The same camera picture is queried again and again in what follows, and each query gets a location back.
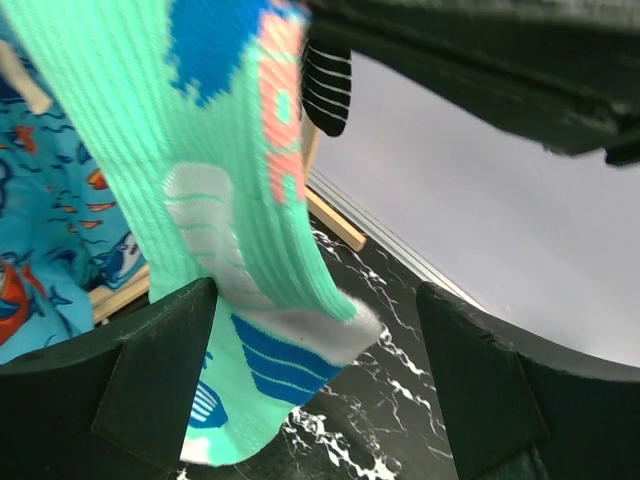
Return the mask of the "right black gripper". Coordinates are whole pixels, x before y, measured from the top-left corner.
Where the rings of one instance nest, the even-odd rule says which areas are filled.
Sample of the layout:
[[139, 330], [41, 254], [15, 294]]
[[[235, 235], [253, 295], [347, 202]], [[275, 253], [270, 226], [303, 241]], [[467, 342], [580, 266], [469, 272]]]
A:
[[639, 160], [635, 1], [313, 1], [311, 35], [564, 156]]

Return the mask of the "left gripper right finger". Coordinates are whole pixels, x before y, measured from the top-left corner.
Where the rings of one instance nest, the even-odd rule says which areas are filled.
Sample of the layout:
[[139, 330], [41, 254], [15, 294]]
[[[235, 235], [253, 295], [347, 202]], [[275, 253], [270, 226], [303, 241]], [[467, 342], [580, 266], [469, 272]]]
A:
[[432, 283], [416, 307], [459, 478], [547, 478], [537, 443], [549, 431], [517, 353]]

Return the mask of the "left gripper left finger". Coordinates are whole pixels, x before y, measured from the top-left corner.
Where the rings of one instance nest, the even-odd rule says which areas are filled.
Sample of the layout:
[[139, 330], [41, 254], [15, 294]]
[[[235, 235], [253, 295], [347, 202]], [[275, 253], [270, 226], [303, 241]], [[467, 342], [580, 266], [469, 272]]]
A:
[[121, 344], [92, 430], [164, 471], [177, 468], [216, 308], [197, 279], [115, 323]]

